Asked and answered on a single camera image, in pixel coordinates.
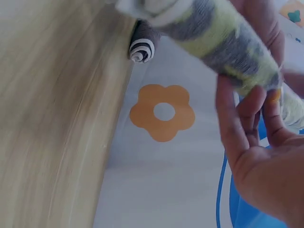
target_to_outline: blue object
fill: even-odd
[[[267,137],[264,120],[262,118],[258,124],[258,131],[261,140]],[[222,192],[222,185],[225,175],[226,164],[227,164],[227,159],[224,156],[223,166],[219,179],[217,204],[216,204],[217,228],[225,228],[224,224],[222,226],[220,224],[220,199],[221,199],[221,192]],[[229,212],[230,212],[231,224],[233,228],[287,228],[287,226],[283,222],[248,205],[240,197],[238,191],[236,190],[233,181],[233,176],[231,176],[231,182],[230,182]]]

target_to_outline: light wood grain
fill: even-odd
[[[0,0],[0,227],[90,228],[134,20],[103,0]]]

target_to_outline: finger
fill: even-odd
[[[249,149],[249,142],[239,119],[233,97],[233,87],[225,76],[218,77],[216,109],[222,143],[231,168]]]
[[[276,99],[276,93],[277,91],[269,92],[263,106],[267,137],[270,145],[273,147],[278,147],[290,137],[295,136],[295,134],[289,131],[284,125],[280,112],[280,104]]]
[[[238,115],[250,147],[259,145],[257,126],[265,99],[266,91],[261,86],[255,86],[237,106]]]
[[[256,114],[261,110],[266,95],[266,91],[261,86],[255,86],[238,104],[237,112],[245,132],[253,129]]]
[[[284,60],[284,50],[285,50],[284,46],[285,46],[285,35],[280,30],[279,33],[275,36],[272,43],[269,45],[269,50],[271,52],[271,55],[273,56],[274,60],[279,66],[281,66]]]

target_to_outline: fabric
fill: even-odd
[[[137,22],[130,45],[130,59],[135,63],[146,63],[154,56],[160,33],[152,29],[147,22]]]
[[[133,16],[145,14],[153,27],[167,34],[191,55],[215,72],[228,75],[241,96],[246,96],[255,85],[261,85],[267,91],[282,89],[279,66],[229,1],[176,0],[169,7],[164,4],[167,8],[157,15],[144,8],[148,0],[143,4],[134,0],[135,3],[123,8],[121,3],[127,1],[132,2],[118,1],[117,8]],[[281,96],[281,105],[285,123],[304,128],[302,100],[296,94],[286,92]],[[293,121],[286,121],[287,116]]]

